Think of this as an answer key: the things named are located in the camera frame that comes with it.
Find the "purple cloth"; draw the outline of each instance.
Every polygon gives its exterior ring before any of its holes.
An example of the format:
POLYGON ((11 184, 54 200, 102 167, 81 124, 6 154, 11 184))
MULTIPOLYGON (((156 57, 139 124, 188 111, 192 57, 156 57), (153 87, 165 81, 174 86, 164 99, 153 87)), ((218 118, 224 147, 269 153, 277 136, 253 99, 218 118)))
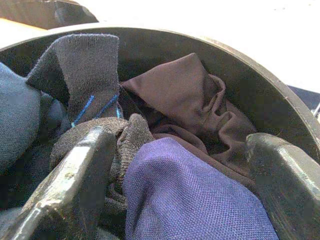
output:
POLYGON ((172 138, 143 145, 123 182, 126 239, 278 239, 258 198, 172 138))

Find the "brown cloth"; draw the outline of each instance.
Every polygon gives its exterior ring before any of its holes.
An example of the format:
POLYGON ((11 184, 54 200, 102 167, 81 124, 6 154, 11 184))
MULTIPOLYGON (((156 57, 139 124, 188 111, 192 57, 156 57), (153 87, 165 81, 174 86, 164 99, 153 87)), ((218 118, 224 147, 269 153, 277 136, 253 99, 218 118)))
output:
POLYGON ((255 192, 245 158, 249 119, 225 98, 224 82, 195 53, 122 83, 156 139, 172 137, 188 151, 255 192))

